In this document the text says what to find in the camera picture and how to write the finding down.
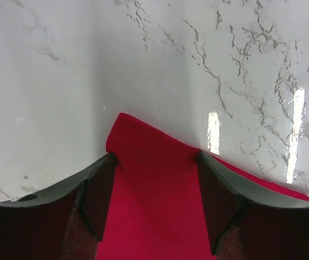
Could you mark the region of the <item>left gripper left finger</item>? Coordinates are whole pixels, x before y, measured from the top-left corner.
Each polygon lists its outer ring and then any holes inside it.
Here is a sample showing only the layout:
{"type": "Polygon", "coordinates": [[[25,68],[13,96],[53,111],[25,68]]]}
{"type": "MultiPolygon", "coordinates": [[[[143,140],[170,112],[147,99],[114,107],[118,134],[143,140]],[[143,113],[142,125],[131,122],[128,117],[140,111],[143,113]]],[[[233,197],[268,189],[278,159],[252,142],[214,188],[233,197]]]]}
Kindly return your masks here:
{"type": "Polygon", "coordinates": [[[95,259],[116,164],[109,153],[48,188],[0,202],[0,259],[95,259]]]}

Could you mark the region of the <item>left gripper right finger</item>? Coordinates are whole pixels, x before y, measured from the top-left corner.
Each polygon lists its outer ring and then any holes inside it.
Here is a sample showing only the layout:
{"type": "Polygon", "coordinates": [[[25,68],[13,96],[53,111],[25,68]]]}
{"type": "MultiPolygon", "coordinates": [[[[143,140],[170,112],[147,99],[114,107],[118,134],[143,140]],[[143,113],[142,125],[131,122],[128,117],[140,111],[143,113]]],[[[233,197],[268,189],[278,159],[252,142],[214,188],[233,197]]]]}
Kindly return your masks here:
{"type": "Polygon", "coordinates": [[[196,162],[213,256],[309,259],[309,197],[254,179],[207,152],[196,162]]]}

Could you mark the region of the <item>crimson red t shirt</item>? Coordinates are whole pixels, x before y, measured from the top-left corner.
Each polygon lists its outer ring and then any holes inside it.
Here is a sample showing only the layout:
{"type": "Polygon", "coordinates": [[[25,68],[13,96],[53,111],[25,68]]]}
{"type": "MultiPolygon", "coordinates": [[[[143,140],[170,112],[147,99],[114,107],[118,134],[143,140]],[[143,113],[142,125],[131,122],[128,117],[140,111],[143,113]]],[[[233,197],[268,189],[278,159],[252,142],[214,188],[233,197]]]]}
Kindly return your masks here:
{"type": "Polygon", "coordinates": [[[97,259],[217,259],[199,187],[200,149],[125,113],[106,149],[117,167],[97,259]]]}

